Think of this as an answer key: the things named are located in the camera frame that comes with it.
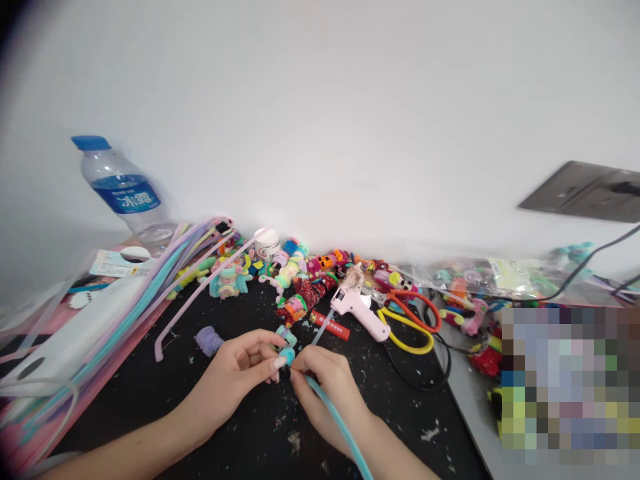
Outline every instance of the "red packaging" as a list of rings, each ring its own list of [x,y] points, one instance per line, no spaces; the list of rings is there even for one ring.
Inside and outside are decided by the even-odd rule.
[[[312,322],[314,322],[316,325],[318,325],[318,327],[322,327],[322,324],[325,321],[325,318],[327,318],[326,315],[323,315],[322,313],[318,313],[316,312],[316,310],[313,310],[311,312],[311,315],[309,316],[309,319]],[[351,333],[351,330],[349,330],[346,327],[343,327],[342,325],[334,322],[333,320],[329,321],[329,324],[327,325],[326,330],[330,331],[332,334],[336,335],[337,337],[342,338],[342,340],[344,341],[349,340],[349,334]]]

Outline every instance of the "red scissors handle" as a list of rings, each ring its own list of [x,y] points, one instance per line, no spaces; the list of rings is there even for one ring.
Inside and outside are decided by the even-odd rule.
[[[419,298],[424,303],[426,303],[427,306],[430,308],[430,310],[433,312],[433,316],[435,317],[435,327],[430,327],[430,326],[426,325],[422,320],[420,320],[416,316],[416,314],[414,314],[409,309],[408,306],[406,306],[403,302],[398,300],[398,297],[396,297],[396,295],[404,296],[404,297]],[[414,292],[414,291],[411,291],[411,290],[395,290],[395,289],[394,290],[389,290],[389,292],[387,294],[387,300],[393,300],[394,302],[396,302],[396,304],[398,304],[400,306],[400,308],[402,308],[402,310],[404,310],[404,312],[407,314],[407,316],[411,320],[413,320],[413,322],[415,322],[416,325],[424,328],[424,330],[426,330],[426,331],[428,331],[430,333],[436,333],[436,332],[438,332],[438,330],[440,330],[440,327],[442,327],[442,318],[440,318],[440,312],[438,312],[438,309],[435,307],[433,302],[431,302],[431,300],[426,298],[421,293]]]

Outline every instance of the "electrical outlet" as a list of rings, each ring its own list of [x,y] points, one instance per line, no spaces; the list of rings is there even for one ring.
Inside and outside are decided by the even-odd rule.
[[[640,173],[570,161],[520,208],[577,217],[640,221]]]
[[[568,161],[533,192],[520,208],[560,213],[562,208],[599,178],[616,169],[578,161]]]

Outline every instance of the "blue bottle cap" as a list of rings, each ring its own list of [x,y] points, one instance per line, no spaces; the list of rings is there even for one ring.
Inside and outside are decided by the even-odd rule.
[[[104,137],[98,137],[97,135],[77,135],[76,137],[71,137],[71,141],[75,143],[78,150],[82,151],[109,150],[111,148]]]

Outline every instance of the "fingernail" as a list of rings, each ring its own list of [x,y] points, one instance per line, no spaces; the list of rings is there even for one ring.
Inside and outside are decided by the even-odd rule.
[[[284,366],[287,362],[287,359],[284,357],[278,357],[273,361],[273,369],[278,370],[280,367]]]

